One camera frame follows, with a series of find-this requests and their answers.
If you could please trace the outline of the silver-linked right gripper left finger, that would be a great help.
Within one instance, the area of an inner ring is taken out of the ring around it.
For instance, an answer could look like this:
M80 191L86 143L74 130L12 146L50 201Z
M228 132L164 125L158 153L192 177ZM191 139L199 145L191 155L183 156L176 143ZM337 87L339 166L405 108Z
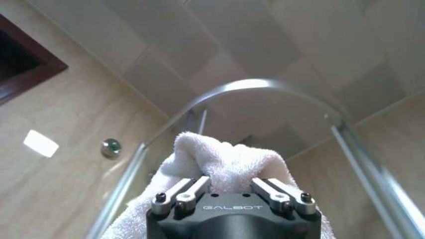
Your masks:
M198 180L182 179L166 192L152 199L152 213L168 214L175 208L178 213L191 212L196 208L198 199L210 191L211 178L202 176Z

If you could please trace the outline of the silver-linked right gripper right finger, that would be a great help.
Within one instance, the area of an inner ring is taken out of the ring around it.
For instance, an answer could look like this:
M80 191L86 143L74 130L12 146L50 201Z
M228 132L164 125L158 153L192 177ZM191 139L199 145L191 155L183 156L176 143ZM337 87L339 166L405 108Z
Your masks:
M271 208L284 214L296 211L301 215L315 214L315 199L303 190L287 185L276 178L251 180L252 191L268 202Z

